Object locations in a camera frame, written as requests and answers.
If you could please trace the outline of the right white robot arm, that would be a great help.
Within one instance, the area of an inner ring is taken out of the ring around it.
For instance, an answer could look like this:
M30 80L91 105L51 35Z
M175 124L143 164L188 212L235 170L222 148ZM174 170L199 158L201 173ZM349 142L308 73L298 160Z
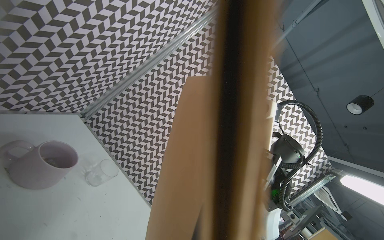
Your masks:
M283 209L279 203L280 189L291 169L283 168L282 164L300 164L305 158L305 150L291 136L272 133L274 141L267 151L267 157L272 161L271 170L267 176L265 190L270 192L270 203L266 207L266 225L263 240L276 240L279 238L279 225Z

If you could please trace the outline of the pale pink ceramic mug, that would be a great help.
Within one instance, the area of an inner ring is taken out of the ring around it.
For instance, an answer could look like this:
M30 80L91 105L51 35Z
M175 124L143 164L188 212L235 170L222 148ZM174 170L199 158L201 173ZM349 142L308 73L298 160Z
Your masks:
M59 141L47 141L36 147L26 141L12 141L1 147L1 159L10 179L31 190L56 185L79 162L76 150Z

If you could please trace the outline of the brown kraft file bag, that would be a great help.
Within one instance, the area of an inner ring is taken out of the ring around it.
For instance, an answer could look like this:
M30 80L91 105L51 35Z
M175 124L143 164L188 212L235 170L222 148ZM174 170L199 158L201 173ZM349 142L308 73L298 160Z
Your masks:
M259 240L275 1L220 1L212 73L183 87L146 239Z

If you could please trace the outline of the clear drinking glass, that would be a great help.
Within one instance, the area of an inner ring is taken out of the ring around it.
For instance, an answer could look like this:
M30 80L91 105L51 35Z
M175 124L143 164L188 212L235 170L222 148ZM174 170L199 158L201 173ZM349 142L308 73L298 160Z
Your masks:
M98 187L109 180L115 178L119 173L119 168L113 160L105 159L91 168L86 173L86 182L92 187Z

